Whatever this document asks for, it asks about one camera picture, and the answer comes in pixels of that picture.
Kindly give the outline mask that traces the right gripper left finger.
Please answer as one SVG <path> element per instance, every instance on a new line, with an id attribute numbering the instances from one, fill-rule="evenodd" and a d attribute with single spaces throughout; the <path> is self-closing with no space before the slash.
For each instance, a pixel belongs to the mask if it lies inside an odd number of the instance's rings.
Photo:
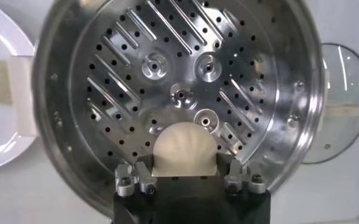
<path id="1" fill-rule="evenodd" d="M 152 155 L 142 156 L 134 165 L 122 163 L 115 169 L 115 190 L 120 197 L 130 197 L 138 189 L 142 194 L 153 195 L 157 191 L 157 178 L 152 176 Z"/>

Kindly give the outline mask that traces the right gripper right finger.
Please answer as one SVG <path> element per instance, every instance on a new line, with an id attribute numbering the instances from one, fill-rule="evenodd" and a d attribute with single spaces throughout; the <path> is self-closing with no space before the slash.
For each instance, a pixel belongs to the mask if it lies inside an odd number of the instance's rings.
<path id="1" fill-rule="evenodd" d="M 267 191 L 265 178 L 260 173 L 251 171 L 250 167 L 242 165 L 233 155 L 218 153 L 216 162 L 228 193 L 239 194 L 243 187 L 253 194 L 264 194 Z"/>

